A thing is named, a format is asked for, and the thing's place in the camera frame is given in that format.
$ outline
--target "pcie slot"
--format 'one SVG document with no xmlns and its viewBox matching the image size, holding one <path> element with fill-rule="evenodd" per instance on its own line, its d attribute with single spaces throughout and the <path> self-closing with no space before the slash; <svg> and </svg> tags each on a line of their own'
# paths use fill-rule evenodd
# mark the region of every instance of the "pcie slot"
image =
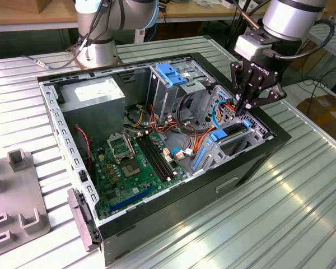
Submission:
<svg viewBox="0 0 336 269">
<path fill-rule="evenodd" d="M 153 186 L 150 186 L 149 188 L 145 189 L 144 191 L 140 192 L 140 193 L 137 193 L 135 196 L 132 196 L 124 201 L 121 201 L 119 203 L 117 203 L 116 205 L 114 206 L 111 206 L 110 207 L 110 211 L 115 211 L 115 210 L 119 210 L 121 209 L 122 207 L 125 207 L 127 205 L 130 205 L 131 203 L 147 196 L 149 193 L 150 193 L 150 190 L 153 188 Z"/>
</svg>

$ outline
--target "wooden workbench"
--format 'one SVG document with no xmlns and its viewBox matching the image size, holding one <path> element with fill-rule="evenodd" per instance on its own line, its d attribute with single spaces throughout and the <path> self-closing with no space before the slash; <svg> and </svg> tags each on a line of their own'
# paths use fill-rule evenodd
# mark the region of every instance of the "wooden workbench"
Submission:
<svg viewBox="0 0 336 269">
<path fill-rule="evenodd" d="M 262 15 L 262 8 L 256 15 Z M 169 3 L 166 22 L 216 21 L 233 18 L 234 8 L 212 5 L 204 8 L 194 2 Z M 160 12 L 158 22 L 163 22 Z M 40 14 L 0 7 L 0 31 L 44 30 L 77 27 L 76 10 L 72 0 L 52 0 Z"/>
</svg>

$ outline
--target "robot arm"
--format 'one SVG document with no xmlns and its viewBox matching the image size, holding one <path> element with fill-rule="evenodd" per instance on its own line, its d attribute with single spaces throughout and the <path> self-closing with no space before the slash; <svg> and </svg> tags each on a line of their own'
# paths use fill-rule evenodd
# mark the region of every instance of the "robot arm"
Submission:
<svg viewBox="0 0 336 269">
<path fill-rule="evenodd" d="M 316 22 L 325 5 L 326 0 L 272 0 L 263 18 L 264 26 L 257 27 L 256 24 L 252 24 L 255 30 L 239 36 L 234 50 L 243 57 L 243 61 L 231 63 L 232 82 L 237 91 L 237 115 L 244 114 L 247 109 L 286 97 L 279 81 L 289 64 L 287 61 L 317 51 L 327 44 L 334 34 L 332 22 Z M 312 51 L 286 56 L 275 50 L 276 45 L 281 42 L 292 43 L 300 40 L 319 23 L 330 26 L 330 35 Z M 261 93 L 268 88 L 271 88 L 268 96 L 261 97 Z"/>
<path fill-rule="evenodd" d="M 114 33 L 151 27 L 159 13 L 158 0 L 76 0 L 75 8 L 80 39 L 88 42 L 76 48 L 82 68 L 120 63 Z M 93 21 L 97 23 L 90 30 Z"/>
</svg>

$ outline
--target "aluminum table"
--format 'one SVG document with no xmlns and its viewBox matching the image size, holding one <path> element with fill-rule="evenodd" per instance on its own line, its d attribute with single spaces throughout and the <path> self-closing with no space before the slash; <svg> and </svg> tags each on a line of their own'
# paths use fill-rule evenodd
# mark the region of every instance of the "aluminum table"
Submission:
<svg viewBox="0 0 336 269">
<path fill-rule="evenodd" d="M 226 76 L 235 59 L 204 37 L 118 47 L 132 62 L 200 52 Z M 67 53 L 39 55 L 52 66 Z M 67 203 L 71 187 L 37 76 L 24 58 L 0 60 L 0 158 L 31 151 L 52 230 L 0 256 L 0 268 L 102 268 L 86 253 Z M 111 268 L 336 268 L 336 142 L 285 101 L 264 108 L 292 136 L 248 183 L 127 254 Z"/>
</svg>

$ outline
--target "motherboard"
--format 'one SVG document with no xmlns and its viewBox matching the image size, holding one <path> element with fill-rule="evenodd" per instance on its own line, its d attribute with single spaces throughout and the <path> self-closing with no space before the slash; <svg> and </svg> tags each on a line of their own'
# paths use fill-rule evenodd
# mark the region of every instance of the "motherboard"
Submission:
<svg viewBox="0 0 336 269">
<path fill-rule="evenodd" d="M 132 138 L 117 135 L 93 149 L 92 157 L 100 220 L 186 178 L 184 169 L 169 157 L 157 133 Z"/>
</svg>

